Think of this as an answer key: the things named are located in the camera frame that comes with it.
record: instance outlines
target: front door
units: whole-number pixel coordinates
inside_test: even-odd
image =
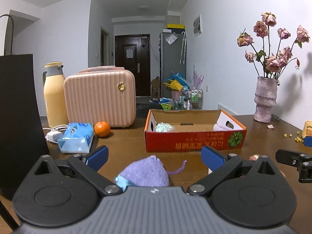
[[[136,96],[151,95],[149,43],[149,35],[115,36],[115,66],[134,74]]]

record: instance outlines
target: purple drawstring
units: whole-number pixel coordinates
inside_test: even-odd
[[[175,171],[173,171],[173,172],[167,171],[168,175],[174,175],[174,174],[177,174],[177,173],[180,173],[181,171],[183,171],[186,162],[187,162],[187,161],[184,160],[182,166],[181,166],[179,169],[177,169],[177,170],[175,170]]]

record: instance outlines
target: vase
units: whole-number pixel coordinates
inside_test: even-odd
[[[276,106],[277,80],[258,76],[255,90],[254,119],[259,122],[269,123],[272,118],[272,107]]]

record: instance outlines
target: red cardboard box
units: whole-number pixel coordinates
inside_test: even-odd
[[[160,122],[171,124],[175,130],[155,132]],[[216,123],[233,130],[213,131]],[[216,150],[241,148],[247,128],[221,110],[150,110],[144,132],[147,152],[185,152],[201,150],[204,145],[210,145]]]

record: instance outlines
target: thermos handle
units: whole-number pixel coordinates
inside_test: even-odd
[[[47,73],[47,71],[43,71],[43,73],[42,73],[42,83],[43,83],[43,86],[44,86],[44,83],[46,82],[46,73]]]

